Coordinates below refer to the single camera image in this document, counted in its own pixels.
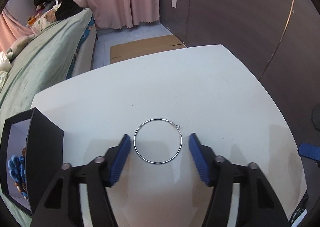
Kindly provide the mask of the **large silver hoop earring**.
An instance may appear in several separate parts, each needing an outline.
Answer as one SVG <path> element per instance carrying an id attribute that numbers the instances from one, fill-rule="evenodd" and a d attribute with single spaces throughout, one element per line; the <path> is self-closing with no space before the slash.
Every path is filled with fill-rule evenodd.
<path id="1" fill-rule="evenodd" d="M 137 148 L 137 136 L 138 136 L 138 133 L 140 132 L 140 130 L 142 129 L 143 126 L 145 126 L 146 124 L 149 124 L 151 122 L 156 122 L 156 121 L 161 121 L 161 122 L 165 122 L 165 123 L 168 123 L 170 124 L 172 127 L 174 127 L 176 129 L 176 131 L 178 132 L 179 134 L 179 137 L 180 137 L 180 146 L 177 150 L 177 152 L 169 159 L 165 160 L 165 161 L 161 161 L 161 162 L 155 162 L 155 161 L 151 161 L 151 160 L 148 160 L 146 159 L 138 150 Z M 153 164 L 153 165 L 161 165 L 161 164 L 166 164 L 166 163 L 169 163 L 171 162 L 172 160 L 174 160 L 178 154 L 180 153 L 181 149 L 182 149 L 182 145 L 183 145 L 183 136 L 182 136 L 182 133 L 180 131 L 180 125 L 178 124 L 175 124 L 173 121 L 171 120 L 168 120 L 168 119 L 165 119 L 165 118 L 152 118 L 152 119 L 148 119 L 146 121 L 144 121 L 142 124 L 140 124 L 140 126 L 136 129 L 135 131 L 135 134 L 133 136 L 133 147 L 135 149 L 135 152 L 137 153 L 137 155 L 145 162 L 149 163 L 149 164 Z"/>

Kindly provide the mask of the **black jewelry box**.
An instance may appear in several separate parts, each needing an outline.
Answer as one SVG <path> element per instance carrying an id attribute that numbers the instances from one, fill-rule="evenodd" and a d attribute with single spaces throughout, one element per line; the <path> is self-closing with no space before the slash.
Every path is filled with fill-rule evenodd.
<path id="1" fill-rule="evenodd" d="M 1 189 L 32 216 L 62 165 L 64 131 L 37 108 L 4 122 L 1 137 Z"/>

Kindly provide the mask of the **brown cardboard sheet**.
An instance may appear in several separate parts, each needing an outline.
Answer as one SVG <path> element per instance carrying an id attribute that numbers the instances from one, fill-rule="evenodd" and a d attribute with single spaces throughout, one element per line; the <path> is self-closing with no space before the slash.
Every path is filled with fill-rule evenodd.
<path id="1" fill-rule="evenodd" d="M 175 35 L 141 39 L 111 46 L 110 63 L 182 48 L 185 45 Z"/>

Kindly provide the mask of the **green bed sheet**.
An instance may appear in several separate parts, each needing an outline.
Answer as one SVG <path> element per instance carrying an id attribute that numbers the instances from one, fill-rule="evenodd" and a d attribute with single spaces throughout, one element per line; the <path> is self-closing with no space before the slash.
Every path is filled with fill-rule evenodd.
<path id="1" fill-rule="evenodd" d="M 67 78 L 80 39 L 93 21 L 89 8 L 36 36 L 15 58 L 1 89 L 1 124 L 30 108 L 35 94 Z"/>

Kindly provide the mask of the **white crumpled blanket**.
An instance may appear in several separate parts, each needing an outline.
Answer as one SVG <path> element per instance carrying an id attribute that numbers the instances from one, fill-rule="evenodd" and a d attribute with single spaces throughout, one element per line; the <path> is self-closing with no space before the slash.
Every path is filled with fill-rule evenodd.
<path id="1" fill-rule="evenodd" d="M 1 51 L 0 56 L 0 91 L 3 89 L 5 82 L 7 80 L 8 72 L 11 70 L 12 65 L 6 53 Z"/>

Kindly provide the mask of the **black clothing pile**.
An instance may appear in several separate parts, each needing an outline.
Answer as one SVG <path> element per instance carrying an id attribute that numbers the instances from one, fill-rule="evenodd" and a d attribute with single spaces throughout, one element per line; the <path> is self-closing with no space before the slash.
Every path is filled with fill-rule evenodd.
<path id="1" fill-rule="evenodd" d="M 83 10 L 75 1 L 73 0 L 62 0 L 61 5 L 55 12 L 55 17 L 57 21 L 67 19 Z"/>

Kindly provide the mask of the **pink curtain by window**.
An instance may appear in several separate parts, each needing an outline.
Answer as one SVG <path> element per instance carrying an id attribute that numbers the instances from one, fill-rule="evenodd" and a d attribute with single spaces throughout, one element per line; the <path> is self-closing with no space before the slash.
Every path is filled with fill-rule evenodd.
<path id="1" fill-rule="evenodd" d="M 6 7 L 1 12 L 0 29 L 1 51 L 4 52 L 7 52 L 7 49 L 19 37 L 33 34 L 32 30 L 18 22 Z"/>

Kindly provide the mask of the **white bed frame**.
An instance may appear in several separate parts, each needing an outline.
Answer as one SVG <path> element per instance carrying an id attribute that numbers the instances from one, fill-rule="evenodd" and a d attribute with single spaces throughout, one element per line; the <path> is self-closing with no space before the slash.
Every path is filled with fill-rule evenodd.
<path id="1" fill-rule="evenodd" d="M 78 54 L 76 55 L 75 63 L 72 68 L 71 77 L 78 76 L 91 70 L 96 36 L 97 30 L 95 24 L 93 24 L 88 34 L 88 37 L 81 45 Z"/>

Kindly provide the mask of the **white wall switch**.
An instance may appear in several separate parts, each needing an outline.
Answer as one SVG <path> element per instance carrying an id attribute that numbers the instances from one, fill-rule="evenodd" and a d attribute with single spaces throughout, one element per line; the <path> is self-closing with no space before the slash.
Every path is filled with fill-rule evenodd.
<path id="1" fill-rule="evenodd" d="M 177 8 L 177 0 L 171 0 L 171 6 L 176 9 Z"/>

